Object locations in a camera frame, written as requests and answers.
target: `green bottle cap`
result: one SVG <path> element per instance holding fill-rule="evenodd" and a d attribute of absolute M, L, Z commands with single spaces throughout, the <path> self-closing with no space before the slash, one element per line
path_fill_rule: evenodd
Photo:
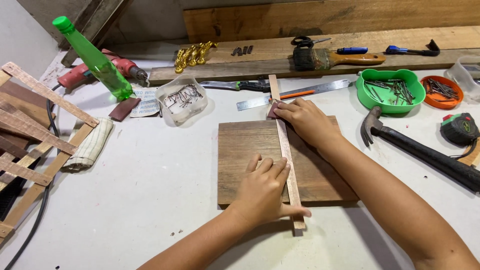
<path fill-rule="evenodd" d="M 60 16 L 53 20 L 52 24 L 62 33 L 66 34 L 75 29 L 72 22 L 65 16 Z"/>

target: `hammer head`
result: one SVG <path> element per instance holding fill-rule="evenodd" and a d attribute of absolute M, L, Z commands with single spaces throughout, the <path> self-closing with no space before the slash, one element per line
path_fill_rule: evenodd
<path fill-rule="evenodd" d="M 380 130 L 384 126 L 384 124 L 378 120 L 380 114 L 382 114 L 382 109 L 378 106 L 373 107 L 361 124 L 360 135 L 367 147 L 373 144 L 372 128 Z"/>

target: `steel ruler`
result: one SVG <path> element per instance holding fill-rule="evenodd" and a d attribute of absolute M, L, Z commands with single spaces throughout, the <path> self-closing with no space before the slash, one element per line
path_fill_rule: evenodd
<path fill-rule="evenodd" d="M 305 87 L 305 88 L 301 88 L 301 89 L 297 89 L 297 90 L 283 92 L 283 93 L 280 93 L 280 97 L 283 96 L 283 95 L 296 94 L 296 93 L 310 91 L 310 90 L 315 91 L 311 94 L 307 94 L 307 95 L 302 96 L 302 97 L 305 97 L 305 96 L 309 96 L 309 95 L 325 93 L 325 92 L 332 91 L 332 90 L 342 89 L 342 88 L 348 87 L 349 84 L 350 84 L 349 80 L 334 81 L 334 82 L 327 83 L 327 84 L 309 86 L 309 87 Z M 267 105 L 270 98 L 271 98 L 271 96 L 269 95 L 269 96 L 266 96 L 266 97 L 254 98 L 254 99 L 238 102 L 237 103 L 237 110 L 240 111 L 240 110 L 246 110 L 246 109 L 250 109 L 250 108 L 255 108 L 255 107 L 260 107 L 260 106 L 263 106 L 263 105 Z"/>

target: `paintbrush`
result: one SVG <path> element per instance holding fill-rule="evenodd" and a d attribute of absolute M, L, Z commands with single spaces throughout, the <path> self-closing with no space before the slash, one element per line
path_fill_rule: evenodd
<path fill-rule="evenodd" d="M 331 69 L 333 66 L 342 63 L 378 65 L 385 60 L 385 56 L 371 53 L 340 55 L 328 49 L 293 49 L 293 62 L 296 71 Z"/>

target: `wooden paintbrush handle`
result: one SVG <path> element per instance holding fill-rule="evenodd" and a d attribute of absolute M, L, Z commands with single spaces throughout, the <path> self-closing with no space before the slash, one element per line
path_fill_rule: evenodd
<path fill-rule="evenodd" d="M 386 58 L 383 55 L 365 53 L 365 54 L 350 54 L 350 55 L 340 55 L 336 53 L 331 53 L 330 57 L 334 60 L 333 65 L 348 63 L 348 64 L 358 64 L 358 65 L 379 65 L 385 62 Z"/>

